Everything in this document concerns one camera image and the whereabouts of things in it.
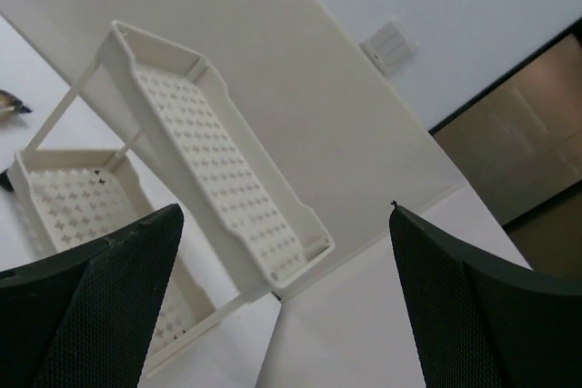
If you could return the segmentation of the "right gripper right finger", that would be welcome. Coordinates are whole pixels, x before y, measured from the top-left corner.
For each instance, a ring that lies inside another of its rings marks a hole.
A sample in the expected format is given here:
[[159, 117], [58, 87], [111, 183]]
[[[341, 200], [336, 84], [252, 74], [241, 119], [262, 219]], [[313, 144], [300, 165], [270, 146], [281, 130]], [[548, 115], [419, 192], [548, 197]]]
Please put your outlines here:
[[579, 280], [513, 264], [401, 204], [389, 231], [426, 386], [580, 386]]

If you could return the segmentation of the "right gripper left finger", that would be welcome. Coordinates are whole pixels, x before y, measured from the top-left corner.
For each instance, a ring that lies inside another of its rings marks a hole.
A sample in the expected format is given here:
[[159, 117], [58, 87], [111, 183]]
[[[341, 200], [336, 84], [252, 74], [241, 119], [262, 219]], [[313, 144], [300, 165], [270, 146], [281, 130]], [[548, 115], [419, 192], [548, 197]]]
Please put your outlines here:
[[136, 387], [184, 227], [170, 204], [1, 273], [4, 387]]

